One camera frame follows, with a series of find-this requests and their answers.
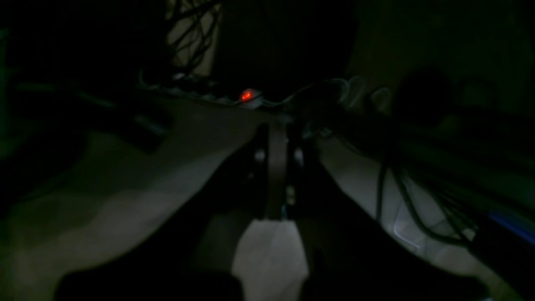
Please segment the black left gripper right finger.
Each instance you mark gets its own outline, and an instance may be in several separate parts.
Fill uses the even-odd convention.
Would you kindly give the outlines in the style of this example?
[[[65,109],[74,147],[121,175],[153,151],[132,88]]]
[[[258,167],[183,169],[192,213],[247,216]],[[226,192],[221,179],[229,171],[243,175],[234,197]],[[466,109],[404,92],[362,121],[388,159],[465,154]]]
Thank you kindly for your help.
[[[476,278],[434,267],[397,243],[352,200],[299,125],[287,126],[289,179],[309,276],[301,301],[482,301]]]

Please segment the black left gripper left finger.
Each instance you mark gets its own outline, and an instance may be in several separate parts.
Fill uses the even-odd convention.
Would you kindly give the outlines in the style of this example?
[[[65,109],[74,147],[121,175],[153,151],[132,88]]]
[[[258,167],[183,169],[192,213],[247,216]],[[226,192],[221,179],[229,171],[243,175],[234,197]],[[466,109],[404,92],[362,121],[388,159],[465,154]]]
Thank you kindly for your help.
[[[242,301],[230,274],[239,239],[269,200],[270,127],[264,123],[203,187],[125,254],[71,273],[56,301]]]

